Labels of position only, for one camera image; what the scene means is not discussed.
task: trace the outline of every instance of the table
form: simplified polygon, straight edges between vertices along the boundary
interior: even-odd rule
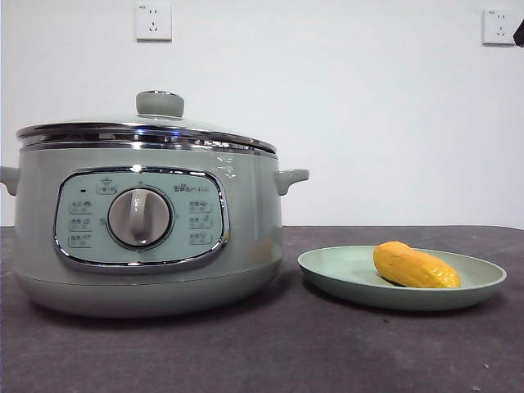
[[[16,285],[2,228],[2,391],[523,392],[524,231],[482,226],[285,227],[277,277],[218,309],[110,320],[59,314]],[[374,309],[309,285],[296,259],[325,246],[400,240],[506,269],[479,305]]]

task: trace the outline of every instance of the wall outlet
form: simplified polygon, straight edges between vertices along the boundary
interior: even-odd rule
[[[517,10],[484,10],[484,45],[513,46],[513,34],[517,30]]]
[[[171,4],[144,2],[135,8],[137,41],[171,41]]]

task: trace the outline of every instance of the green plate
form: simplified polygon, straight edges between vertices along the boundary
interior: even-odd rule
[[[493,295],[506,279],[496,264],[471,256],[423,250],[457,269],[459,288],[412,288],[382,278],[373,263],[375,246],[341,246],[305,252],[298,263],[307,279],[323,291],[363,305],[385,309],[436,311],[475,305]]]

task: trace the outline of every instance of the cooker lid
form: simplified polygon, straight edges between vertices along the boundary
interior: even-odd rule
[[[137,115],[125,119],[81,119],[25,127],[16,136],[23,150],[43,148],[111,147],[145,148],[208,147],[274,155],[275,146],[226,129],[183,119],[183,99],[173,93],[151,90],[137,95]]]

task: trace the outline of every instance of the control dial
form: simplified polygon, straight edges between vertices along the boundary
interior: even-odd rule
[[[128,246],[149,246],[169,228],[171,213],[157,192],[135,188],[122,192],[111,204],[108,224],[113,235]]]

